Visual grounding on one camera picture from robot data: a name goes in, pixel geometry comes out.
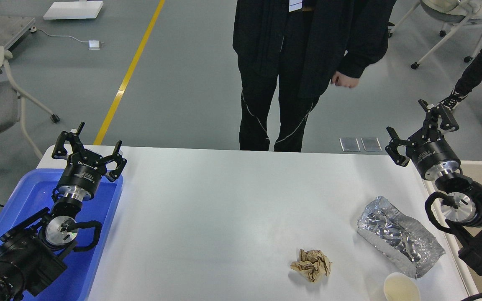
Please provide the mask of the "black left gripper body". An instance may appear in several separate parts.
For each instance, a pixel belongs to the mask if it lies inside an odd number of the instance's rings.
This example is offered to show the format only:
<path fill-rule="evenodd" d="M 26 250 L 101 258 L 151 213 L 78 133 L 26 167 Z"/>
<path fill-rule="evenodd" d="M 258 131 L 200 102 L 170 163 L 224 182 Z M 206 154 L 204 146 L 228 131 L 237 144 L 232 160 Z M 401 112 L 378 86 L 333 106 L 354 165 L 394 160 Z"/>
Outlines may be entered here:
<path fill-rule="evenodd" d="M 90 153 L 84 157 L 79 153 L 70 156 L 52 156 L 53 159 L 67 161 L 65 170 L 52 191 L 52 200 L 71 198 L 83 202 L 92 200 L 99 188 L 101 178 L 107 173 L 107 164 L 102 162 L 98 153 Z"/>

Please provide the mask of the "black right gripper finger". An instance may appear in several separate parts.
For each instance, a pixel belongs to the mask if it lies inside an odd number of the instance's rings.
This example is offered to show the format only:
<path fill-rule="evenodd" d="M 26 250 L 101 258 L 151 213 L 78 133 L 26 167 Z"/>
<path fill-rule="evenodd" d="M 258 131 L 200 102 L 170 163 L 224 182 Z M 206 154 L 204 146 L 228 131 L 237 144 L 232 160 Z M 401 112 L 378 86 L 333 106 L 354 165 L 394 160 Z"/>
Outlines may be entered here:
<path fill-rule="evenodd" d="M 444 105 L 429 105 L 423 99 L 419 99 L 418 103 L 426 112 L 423 125 L 419 130 L 422 141 L 434 142 L 443 139 L 446 133 L 459 129 L 453 113 Z"/>
<path fill-rule="evenodd" d="M 398 166 L 407 166 L 410 158 L 403 156 L 398 152 L 399 146 L 404 146 L 405 148 L 413 147 L 413 141 L 400 139 L 399 135 L 392 127 L 386 127 L 388 134 L 390 135 L 390 142 L 385 147 L 387 154 L 391 157 L 393 162 Z"/>

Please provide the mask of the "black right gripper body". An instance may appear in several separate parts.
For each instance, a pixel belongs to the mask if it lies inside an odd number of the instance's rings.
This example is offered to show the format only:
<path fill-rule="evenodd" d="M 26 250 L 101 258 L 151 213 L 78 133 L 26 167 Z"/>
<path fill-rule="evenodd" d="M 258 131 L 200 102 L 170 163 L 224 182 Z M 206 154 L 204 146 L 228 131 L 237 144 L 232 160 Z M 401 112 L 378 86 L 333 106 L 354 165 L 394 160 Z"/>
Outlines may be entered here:
<path fill-rule="evenodd" d="M 461 161 L 444 138 L 408 148 L 408 156 L 422 179 L 434 181 L 443 175 L 454 173 Z"/>

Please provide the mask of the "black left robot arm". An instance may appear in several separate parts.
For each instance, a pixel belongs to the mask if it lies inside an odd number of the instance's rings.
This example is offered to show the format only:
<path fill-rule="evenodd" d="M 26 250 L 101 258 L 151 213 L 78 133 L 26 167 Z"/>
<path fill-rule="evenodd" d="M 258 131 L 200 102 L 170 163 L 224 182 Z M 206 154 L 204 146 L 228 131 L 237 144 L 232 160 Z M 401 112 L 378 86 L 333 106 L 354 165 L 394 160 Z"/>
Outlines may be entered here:
<path fill-rule="evenodd" d="M 102 223 L 79 222 L 77 215 L 103 177 L 119 179 L 127 160 L 120 153 L 122 141 L 109 156 L 85 148 L 79 138 L 84 125 L 56 140 L 52 158 L 67 165 L 52 191 L 52 208 L 42 208 L 0 237 L 0 301 L 21 301 L 25 291 L 38 295 L 65 272 L 67 255 L 87 252 L 100 241 Z"/>

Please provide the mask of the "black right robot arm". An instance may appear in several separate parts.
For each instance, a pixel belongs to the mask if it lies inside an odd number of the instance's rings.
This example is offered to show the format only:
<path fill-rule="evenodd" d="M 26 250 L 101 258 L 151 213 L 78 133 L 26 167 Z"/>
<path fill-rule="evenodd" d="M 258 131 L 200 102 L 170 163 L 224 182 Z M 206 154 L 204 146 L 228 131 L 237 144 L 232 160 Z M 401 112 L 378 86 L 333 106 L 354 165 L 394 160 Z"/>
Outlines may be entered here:
<path fill-rule="evenodd" d="M 429 105 L 419 99 L 426 112 L 421 128 L 401 139 L 394 128 L 386 152 L 396 165 L 413 162 L 431 194 L 425 202 L 429 221 L 445 232 L 451 253 L 471 289 L 467 300 L 482 300 L 474 278 L 482 277 L 482 162 L 459 160 L 444 139 L 458 130 L 452 113 L 443 105 Z"/>

